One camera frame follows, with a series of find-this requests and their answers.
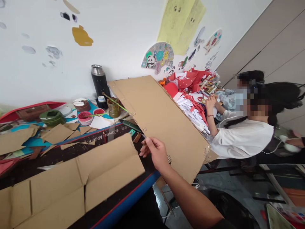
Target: paint cup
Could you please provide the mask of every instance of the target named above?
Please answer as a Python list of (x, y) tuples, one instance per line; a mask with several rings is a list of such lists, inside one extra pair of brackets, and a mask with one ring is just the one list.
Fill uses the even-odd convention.
[(78, 118), (80, 124), (82, 124), (83, 126), (89, 126), (93, 120), (93, 117), (87, 117), (89, 115), (92, 115), (92, 114), (88, 111), (83, 111), (83, 112), (79, 113), (77, 118)]
[(94, 115), (104, 114), (105, 111), (102, 108), (97, 108), (93, 111)]

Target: yellow paper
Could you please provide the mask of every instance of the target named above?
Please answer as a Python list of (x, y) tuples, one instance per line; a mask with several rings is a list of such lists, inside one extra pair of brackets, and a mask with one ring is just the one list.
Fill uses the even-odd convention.
[(169, 0), (157, 41), (169, 43), (176, 55), (184, 55), (205, 12), (200, 0)]

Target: paint jar lid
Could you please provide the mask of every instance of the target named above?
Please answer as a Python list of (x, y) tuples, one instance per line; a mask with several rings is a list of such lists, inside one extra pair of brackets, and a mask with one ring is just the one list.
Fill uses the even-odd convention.
[(101, 95), (101, 96), (98, 97), (98, 101), (99, 102), (106, 102), (106, 99), (105, 99), (104, 96)]

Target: cardboard piece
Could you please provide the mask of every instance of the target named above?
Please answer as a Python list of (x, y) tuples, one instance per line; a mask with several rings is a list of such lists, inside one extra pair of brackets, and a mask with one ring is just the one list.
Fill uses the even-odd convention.
[(70, 130), (76, 130), (80, 123), (65, 123), (64, 126), (69, 128)]
[(23, 149), (25, 146), (22, 144), (36, 131), (34, 128), (27, 128), (0, 135), (0, 155)]
[(42, 157), (43, 155), (45, 155), (48, 151), (50, 151), (51, 149), (53, 149), (56, 145), (51, 145), (48, 149), (46, 149), (40, 156)]
[(64, 150), (64, 149), (66, 149), (66, 148), (69, 148), (69, 147), (71, 147), (71, 146), (76, 145), (77, 143), (78, 143), (78, 142), (76, 142), (76, 143), (70, 143), (70, 144), (65, 144), (65, 145), (61, 145), (60, 148), (61, 148), (61, 150)]
[(145, 172), (128, 133), (78, 156), (77, 161), (86, 185), (86, 212)]
[(88, 130), (90, 130), (91, 127), (90, 126), (86, 126), (86, 127), (80, 127), (80, 134), (83, 135), (84, 133), (86, 133)]
[(144, 171), (131, 136), (126, 133), (0, 190), (0, 228), (68, 228)]
[(42, 139), (46, 140), (52, 145), (55, 145), (56, 143), (66, 140), (71, 134), (73, 134), (73, 130), (66, 128), (62, 124), (58, 124), (52, 130), (46, 133)]
[[(188, 182), (192, 183), (205, 160), (204, 151), (210, 145), (176, 102), (152, 76), (108, 82), (125, 108), (143, 129), (147, 137), (157, 137), (166, 145), (172, 159), (171, 166)], [(156, 107), (160, 115), (155, 115)], [(177, 141), (176, 134), (183, 134)]]
[(75, 138), (75, 137), (78, 137), (78, 136), (81, 136), (82, 134), (80, 133), (79, 130), (75, 130), (73, 134), (71, 134), (70, 137), (67, 138), (68, 139), (72, 139), (72, 138)]

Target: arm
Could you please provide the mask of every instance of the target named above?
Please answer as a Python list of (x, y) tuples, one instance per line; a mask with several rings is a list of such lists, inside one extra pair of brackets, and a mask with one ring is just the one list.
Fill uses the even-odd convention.
[(156, 138), (146, 138), (140, 156), (152, 154), (152, 161), (171, 188), (184, 215), (194, 229), (208, 229), (223, 219), (217, 208), (201, 192), (186, 182), (168, 163), (166, 148)]

